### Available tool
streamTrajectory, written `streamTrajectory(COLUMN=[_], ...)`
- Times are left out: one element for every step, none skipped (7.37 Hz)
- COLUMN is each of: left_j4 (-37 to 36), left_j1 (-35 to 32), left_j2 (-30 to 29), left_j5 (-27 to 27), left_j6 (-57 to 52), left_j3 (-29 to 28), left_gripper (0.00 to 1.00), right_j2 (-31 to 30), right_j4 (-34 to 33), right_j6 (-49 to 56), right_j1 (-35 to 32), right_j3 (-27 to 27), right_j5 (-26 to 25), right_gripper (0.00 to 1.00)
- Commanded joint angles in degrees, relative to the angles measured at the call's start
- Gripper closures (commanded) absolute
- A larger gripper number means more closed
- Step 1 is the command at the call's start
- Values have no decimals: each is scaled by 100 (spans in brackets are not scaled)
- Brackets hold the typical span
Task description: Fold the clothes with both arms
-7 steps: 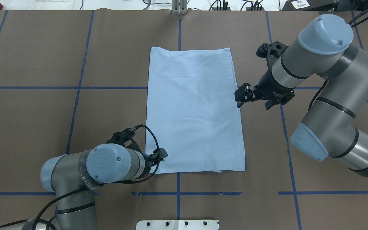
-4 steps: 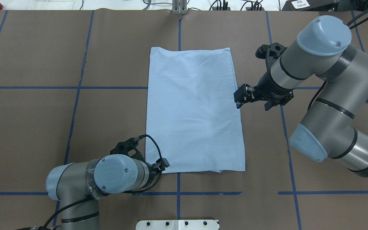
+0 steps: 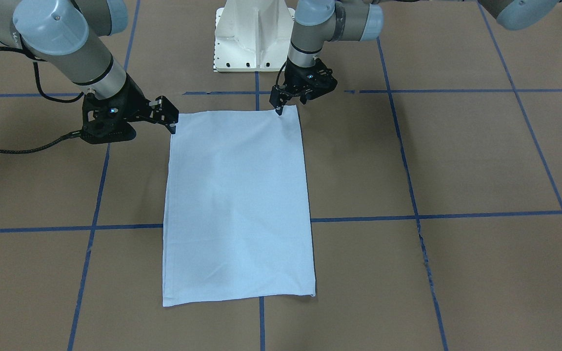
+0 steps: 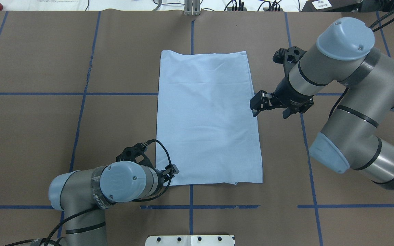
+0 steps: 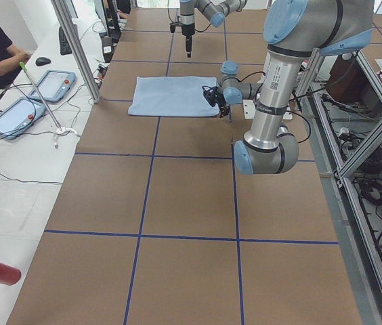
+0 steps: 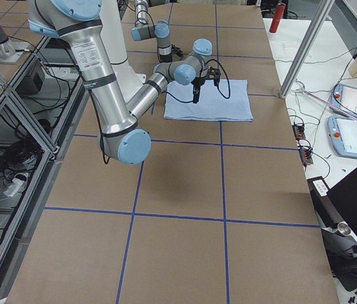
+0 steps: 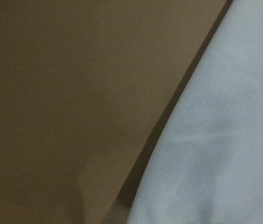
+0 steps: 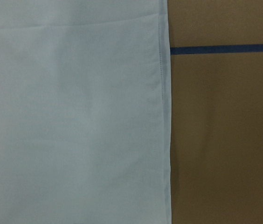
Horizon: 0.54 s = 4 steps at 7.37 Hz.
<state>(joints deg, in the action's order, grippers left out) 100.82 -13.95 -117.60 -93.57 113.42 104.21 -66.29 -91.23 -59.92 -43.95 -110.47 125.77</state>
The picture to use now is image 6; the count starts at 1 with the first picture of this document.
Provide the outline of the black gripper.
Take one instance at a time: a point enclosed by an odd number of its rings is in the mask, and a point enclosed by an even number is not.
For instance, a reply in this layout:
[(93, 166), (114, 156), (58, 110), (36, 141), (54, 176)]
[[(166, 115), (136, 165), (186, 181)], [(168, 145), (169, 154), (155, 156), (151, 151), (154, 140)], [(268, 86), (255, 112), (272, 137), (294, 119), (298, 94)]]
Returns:
[(201, 86), (204, 85), (206, 80), (209, 77), (209, 70), (210, 68), (208, 66), (204, 66), (202, 70), (197, 74), (196, 78), (192, 81), (192, 85), (194, 86), (192, 90), (192, 102), (194, 104), (197, 104), (199, 101), (199, 95), (200, 95), (200, 88)]
[(179, 58), (182, 58), (183, 52), (177, 46), (158, 47), (158, 61), (160, 63), (172, 62), (173, 55), (176, 55)]

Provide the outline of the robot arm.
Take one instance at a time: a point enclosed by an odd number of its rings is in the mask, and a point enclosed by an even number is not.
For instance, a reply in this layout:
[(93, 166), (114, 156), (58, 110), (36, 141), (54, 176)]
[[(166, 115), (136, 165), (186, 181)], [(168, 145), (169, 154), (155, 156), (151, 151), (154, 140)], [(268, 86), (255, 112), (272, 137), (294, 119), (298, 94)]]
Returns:
[(67, 42), (91, 95), (100, 129), (103, 160), (109, 158), (136, 165), (151, 150), (149, 134), (138, 127), (138, 119), (159, 98), (167, 85), (194, 84), (199, 96), (210, 68), (212, 44), (194, 42), (193, 51), (182, 61), (159, 63), (153, 75), (126, 101), (120, 84), (128, 82), (111, 59), (126, 55), (120, 13), (116, 1), (28, 1), (31, 31)]
[(168, 4), (169, 1), (134, 1), (135, 25), (131, 29), (134, 41), (156, 39), (156, 53), (160, 63), (173, 61), (173, 55), (183, 58), (182, 50), (171, 43), (170, 28), (168, 22), (159, 20), (154, 22), (149, 13), (149, 8)]

